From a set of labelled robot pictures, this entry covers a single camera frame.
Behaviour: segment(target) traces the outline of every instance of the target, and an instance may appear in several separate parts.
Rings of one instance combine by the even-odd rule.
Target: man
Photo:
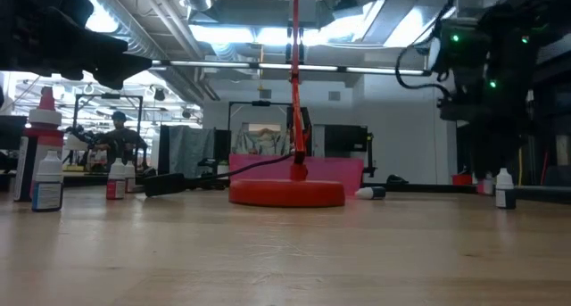
[[[118,153],[122,153],[123,163],[132,161],[133,149],[138,146],[139,149],[147,147],[143,138],[137,132],[125,128],[127,116],[123,112],[116,111],[112,116],[115,129],[105,134],[104,143],[96,145],[97,150],[107,150],[107,166],[115,162]]]

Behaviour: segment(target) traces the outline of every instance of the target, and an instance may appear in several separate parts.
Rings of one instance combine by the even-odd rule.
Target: pink box
[[[230,154],[230,171],[241,169],[245,166],[277,159],[277,155],[251,155]],[[261,166],[247,170],[233,177],[230,181],[240,179],[289,179],[290,166],[294,158],[280,163]],[[337,181],[343,184],[345,195],[354,195],[360,189],[363,176],[363,160],[352,158],[305,158],[308,169],[308,180],[314,181]]]

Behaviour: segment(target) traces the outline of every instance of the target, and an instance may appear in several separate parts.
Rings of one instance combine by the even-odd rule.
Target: red circular base
[[[339,207],[345,205],[345,192],[339,182],[236,180],[230,183],[229,199],[262,207]]]

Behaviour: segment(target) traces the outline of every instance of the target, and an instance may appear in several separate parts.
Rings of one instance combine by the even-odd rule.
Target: red stand
[[[292,106],[294,108],[294,164],[289,180],[237,180],[230,183],[231,203],[266,207],[335,207],[345,205],[343,184],[327,181],[306,181],[302,111],[299,91],[299,0],[294,0],[294,46],[292,55]]]

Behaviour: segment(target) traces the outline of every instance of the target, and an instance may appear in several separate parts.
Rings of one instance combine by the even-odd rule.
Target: table surface
[[[389,194],[271,209],[225,192],[34,213],[0,194],[0,305],[566,305],[571,206]]]

